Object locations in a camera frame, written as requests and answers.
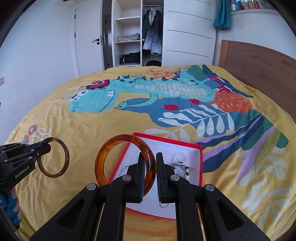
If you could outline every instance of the cartoon dinosaur print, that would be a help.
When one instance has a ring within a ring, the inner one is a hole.
[[[126,107],[141,107],[155,103],[159,96],[162,98],[197,99],[202,102],[213,101],[216,91],[224,91],[224,81],[210,80],[206,75],[198,76],[196,80],[187,71],[180,71],[180,81],[176,80],[146,80],[143,76],[122,76],[115,80],[97,80],[88,86],[82,86],[71,91],[64,99],[70,99],[69,110],[73,112],[103,112],[111,108],[117,101],[119,92],[150,94],[150,98],[139,104],[129,105],[121,102],[115,109]],[[74,91],[82,90],[73,97]]]

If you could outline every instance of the dinosaur eye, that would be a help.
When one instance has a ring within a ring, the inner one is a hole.
[[[74,98],[70,99],[70,101],[78,101],[79,100],[79,96],[75,96]]]
[[[89,92],[88,90],[81,91],[81,92],[77,93],[77,96],[84,96],[84,95],[86,95],[88,92]]]

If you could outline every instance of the orange ring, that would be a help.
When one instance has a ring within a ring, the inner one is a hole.
[[[113,147],[123,142],[133,143],[136,147],[140,149],[140,151],[144,156],[144,159],[146,162],[146,175],[144,180],[144,196],[145,196],[150,191],[155,181],[156,162],[150,147],[143,140],[133,135],[128,135],[128,134],[117,135],[112,137],[111,139],[109,139],[103,144],[103,146],[101,147],[101,149],[99,150],[96,156],[96,162],[94,166],[96,180],[99,186],[108,184],[105,177],[105,173],[104,173],[104,164],[105,164],[106,157],[109,151],[111,151]]]
[[[48,137],[48,138],[44,139],[41,142],[41,145],[47,144],[50,142],[57,142],[63,147],[64,152],[65,152],[65,164],[64,164],[63,168],[56,174],[50,174],[47,170],[45,170],[44,166],[42,165],[41,156],[37,157],[37,163],[38,163],[40,171],[44,175],[46,175],[47,177],[50,177],[50,178],[57,178],[57,177],[64,175],[64,173],[67,171],[67,169],[69,167],[69,163],[70,163],[70,154],[69,154],[69,150],[68,150],[66,144],[56,137]]]

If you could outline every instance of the teal curtain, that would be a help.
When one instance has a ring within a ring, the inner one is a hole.
[[[231,29],[231,0],[219,0],[213,25],[219,30]]]

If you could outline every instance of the white door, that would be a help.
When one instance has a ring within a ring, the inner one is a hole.
[[[85,0],[75,6],[75,11],[75,41],[80,76],[102,71],[102,0]]]

